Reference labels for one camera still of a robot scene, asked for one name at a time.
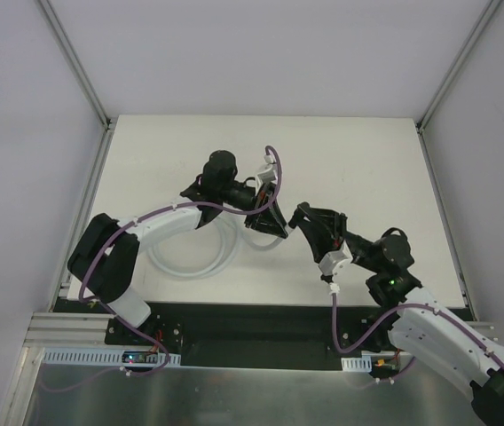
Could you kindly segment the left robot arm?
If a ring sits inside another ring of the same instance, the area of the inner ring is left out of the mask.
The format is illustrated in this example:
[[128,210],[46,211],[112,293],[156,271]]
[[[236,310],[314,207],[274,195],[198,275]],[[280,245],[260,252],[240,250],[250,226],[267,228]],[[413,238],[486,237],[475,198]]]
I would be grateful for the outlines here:
[[212,223],[223,212],[243,216],[252,231],[286,239],[287,222],[277,204],[282,170],[275,148],[265,148],[264,165],[254,176],[240,182],[237,174],[235,156],[217,150],[170,205],[125,220],[96,215],[67,260],[67,270],[81,283],[80,301],[87,301],[83,293],[90,291],[92,300],[126,322],[124,333],[134,344],[145,345],[154,339],[156,326],[149,305],[131,286],[140,254]]

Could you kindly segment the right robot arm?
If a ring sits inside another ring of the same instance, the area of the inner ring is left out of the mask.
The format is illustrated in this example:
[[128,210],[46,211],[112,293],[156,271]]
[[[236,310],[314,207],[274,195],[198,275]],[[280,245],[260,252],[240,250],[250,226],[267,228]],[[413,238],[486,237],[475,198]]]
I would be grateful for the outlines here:
[[367,339],[377,350],[391,345],[435,370],[470,399],[486,425],[504,425],[504,347],[482,335],[445,308],[409,269],[414,263],[406,234],[391,227],[376,241],[352,233],[347,217],[331,209],[299,204],[289,221],[278,209],[250,215],[245,226],[260,233],[288,237],[300,229],[308,241],[320,278],[337,298],[335,276],[354,264],[370,272],[366,280],[382,315],[348,347],[339,340],[338,307],[332,307],[331,336],[335,349],[347,355]]

